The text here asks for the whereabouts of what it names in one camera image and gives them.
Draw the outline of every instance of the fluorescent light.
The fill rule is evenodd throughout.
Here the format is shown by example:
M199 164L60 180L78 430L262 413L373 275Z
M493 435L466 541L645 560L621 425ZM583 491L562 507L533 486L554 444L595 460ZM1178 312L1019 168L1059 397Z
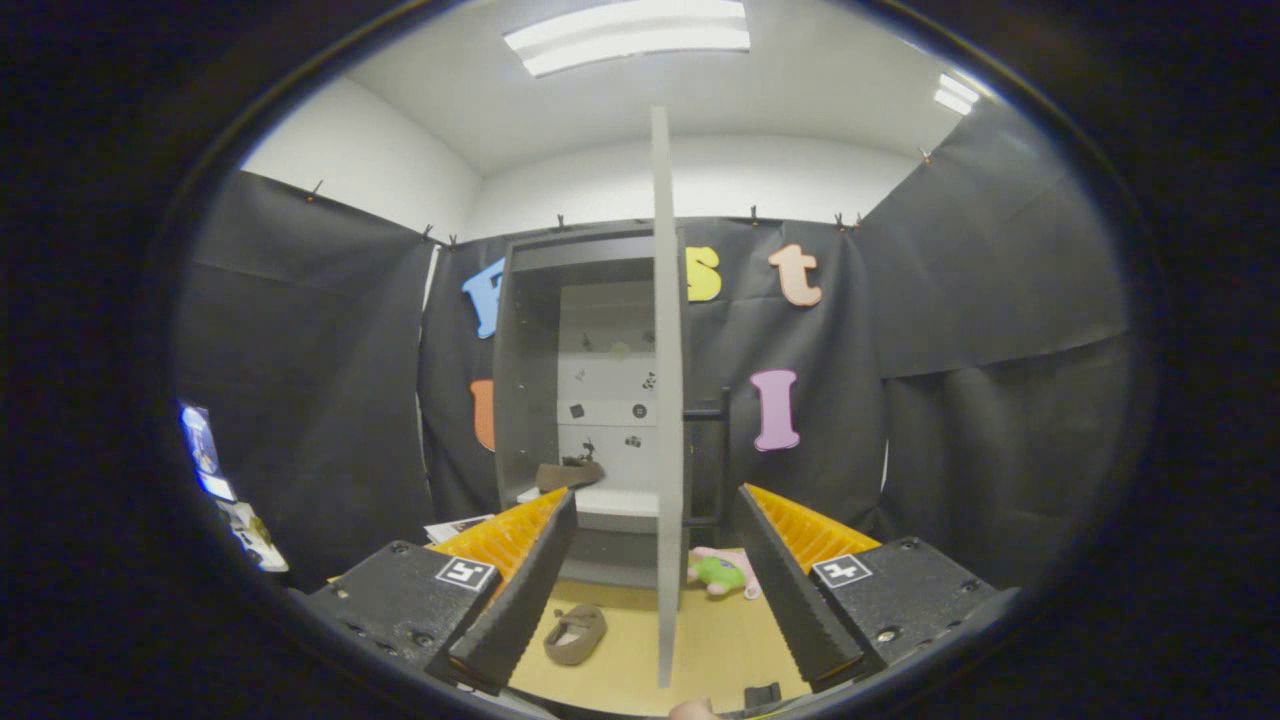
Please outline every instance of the fluorescent light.
M963 82L955 79L951 76L947 76L947 74L938 76L938 82L942 83L942 87L945 87L945 88L950 90L951 92L959 95L960 99L964 100L965 102L973 104L973 102L978 101L978 94L974 92L973 88L970 88L969 86L964 85Z
M938 88L938 91L933 94L933 100L938 105L942 105L943 108L950 108L951 110L955 110L961 115L968 115L969 110L973 110L973 105L965 102L964 100L956 97L955 95L951 95L950 92L942 88Z
M714 20L745 18L741 3L730 0L632 0L570 13L529 26L503 37L517 53L572 35L653 20Z
M607 35L550 50L525 60L531 74L544 76L573 65L669 50L748 50L751 38L744 29L694 28L654 29Z
M526 27L503 37L534 76L672 50L749 50L746 12L730 0L631 0Z

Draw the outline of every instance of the blue letter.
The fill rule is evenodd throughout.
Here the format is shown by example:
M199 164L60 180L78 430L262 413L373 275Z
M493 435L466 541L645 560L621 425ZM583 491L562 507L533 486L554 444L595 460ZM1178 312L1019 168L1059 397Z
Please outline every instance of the blue letter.
M476 315L480 318L480 327L476 329L480 340L498 329L498 293L502 291L502 266L506 263L507 259L503 258L462 283L462 292L471 296L471 304L476 306Z

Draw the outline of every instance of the wooden floor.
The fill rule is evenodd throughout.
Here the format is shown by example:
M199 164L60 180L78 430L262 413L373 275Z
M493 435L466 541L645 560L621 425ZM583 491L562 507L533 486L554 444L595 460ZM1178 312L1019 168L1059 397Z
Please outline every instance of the wooden floor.
M581 665L556 665L543 651L543 638L556 625L553 610L579 603L598 606L608 632ZM717 712L742 710L744 688L774 682L783 700L809 693L763 596L712 598L701 585L684 588L672 683L658 688L657 593L561 580L509 685L566 705L666 716L673 706L704 697Z

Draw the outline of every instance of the green stuffed toy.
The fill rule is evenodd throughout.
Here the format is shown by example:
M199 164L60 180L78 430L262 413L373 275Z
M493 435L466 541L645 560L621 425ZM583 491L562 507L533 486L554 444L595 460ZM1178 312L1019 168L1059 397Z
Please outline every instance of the green stuffed toy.
M746 553L740 550L695 547L692 562L689 565L689 580L701 582L707 585L707 592L713 596L728 594L745 587L744 597L748 600L760 597L760 583L755 579Z

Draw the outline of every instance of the small object on shelf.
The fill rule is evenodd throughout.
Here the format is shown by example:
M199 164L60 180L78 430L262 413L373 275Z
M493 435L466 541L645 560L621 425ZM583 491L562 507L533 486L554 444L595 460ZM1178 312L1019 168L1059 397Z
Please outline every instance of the small object on shelf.
M540 492L552 492L559 488L580 488L599 482L604 477L604 468L591 460L590 455L585 457L562 457L561 462L561 465L548 465L547 462L538 465L538 475L534 477L534 484L538 486Z

